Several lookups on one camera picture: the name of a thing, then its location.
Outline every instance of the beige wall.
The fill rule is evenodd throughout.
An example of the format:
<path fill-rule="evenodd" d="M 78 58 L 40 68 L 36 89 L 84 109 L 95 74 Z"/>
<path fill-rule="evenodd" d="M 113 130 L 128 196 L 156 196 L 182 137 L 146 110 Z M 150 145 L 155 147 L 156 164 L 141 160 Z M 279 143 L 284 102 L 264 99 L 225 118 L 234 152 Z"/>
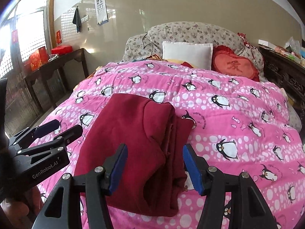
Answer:
<path fill-rule="evenodd" d="M 252 44 L 258 39 L 284 45 L 293 36 L 301 41 L 300 24 L 272 0 L 106 0 L 109 22 L 98 26 L 94 0 L 82 0 L 55 20 L 55 31 L 61 30 L 64 44 L 84 47 L 89 72 L 108 62 L 122 59 L 129 37 L 144 33 L 155 25 L 173 21 L 195 21 L 216 24 L 235 33 L 246 33 Z M 76 33 L 72 24 L 75 7 L 80 16 L 89 14 L 89 21 Z M 71 86 L 83 73 L 79 64 L 65 67 Z"/>

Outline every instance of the pink comforter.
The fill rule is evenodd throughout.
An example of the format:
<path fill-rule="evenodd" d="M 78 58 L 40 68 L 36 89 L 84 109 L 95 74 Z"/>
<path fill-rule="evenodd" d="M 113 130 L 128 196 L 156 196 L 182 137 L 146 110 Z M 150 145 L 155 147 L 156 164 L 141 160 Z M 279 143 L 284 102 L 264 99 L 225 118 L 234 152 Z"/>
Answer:
<path fill-rule="evenodd" d="M 109 63 L 93 78 L 82 81 L 69 99 L 43 122 L 61 122 L 59 129 L 36 140 L 48 142 L 75 124 L 83 136 L 68 146 L 71 163 L 39 185 L 47 197 L 63 173 L 74 173 L 80 148 L 98 114 L 113 93 L 142 95 L 156 102 L 170 102 L 176 114 L 194 121 L 190 143 L 209 165 L 224 173 L 248 172 L 265 197 L 278 227 L 291 229 L 304 213 L 305 161 L 298 132 L 289 127 L 287 103 L 273 83 L 191 69 L 169 62 Z M 188 178 L 178 198 L 179 213 L 149 217 L 109 207 L 114 228 L 195 229 L 204 198 Z M 88 228 L 86 204 L 82 221 Z M 223 227 L 228 227 L 224 211 Z"/>

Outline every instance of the white pillow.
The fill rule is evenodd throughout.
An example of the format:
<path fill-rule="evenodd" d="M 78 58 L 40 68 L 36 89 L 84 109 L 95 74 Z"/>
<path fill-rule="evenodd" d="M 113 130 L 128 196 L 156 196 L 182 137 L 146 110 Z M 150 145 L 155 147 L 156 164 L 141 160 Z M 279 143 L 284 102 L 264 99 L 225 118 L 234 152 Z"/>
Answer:
<path fill-rule="evenodd" d="M 190 65 L 211 70 L 213 44 L 163 41 L 163 59 L 183 60 Z"/>

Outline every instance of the hand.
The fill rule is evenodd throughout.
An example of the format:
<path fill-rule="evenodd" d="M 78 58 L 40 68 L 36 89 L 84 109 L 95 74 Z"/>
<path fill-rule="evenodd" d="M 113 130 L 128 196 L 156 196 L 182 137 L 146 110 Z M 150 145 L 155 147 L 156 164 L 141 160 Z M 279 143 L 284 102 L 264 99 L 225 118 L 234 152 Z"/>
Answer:
<path fill-rule="evenodd" d="M 32 202 L 33 202 L 33 211 L 36 215 L 39 214 L 40 209 L 43 206 L 43 202 L 40 197 L 40 191 L 36 187 L 32 190 Z M 29 213 L 29 208 L 22 202 L 13 201 L 11 199 L 5 199 L 1 203 L 1 207 L 12 223 L 17 229 L 24 229 L 26 226 L 22 223 L 22 218 L 26 217 Z"/>

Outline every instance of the towel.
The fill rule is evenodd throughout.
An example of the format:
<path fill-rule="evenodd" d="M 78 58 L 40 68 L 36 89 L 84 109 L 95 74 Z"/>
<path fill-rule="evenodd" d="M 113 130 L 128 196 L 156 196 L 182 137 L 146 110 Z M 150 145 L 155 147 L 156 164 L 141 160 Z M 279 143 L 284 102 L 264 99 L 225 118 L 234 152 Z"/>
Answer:
<path fill-rule="evenodd" d="M 81 27 L 81 19 L 80 19 L 80 16 L 79 16 L 78 7 L 76 7 L 76 9 L 75 9 L 75 13 L 74 13 L 72 23 L 76 25 L 76 31 L 79 32 L 80 27 Z"/>
<path fill-rule="evenodd" d="M 168 102 L 113 94 L 86 136 L 74 175 L 100 166 L 125 143 L 125 169 L 107 204 L 132 213 L 172 217 L 178 213 L 177 196 L 187 177 L 182 147 L 192 126 L 193 121 L 176 116 Z"/>

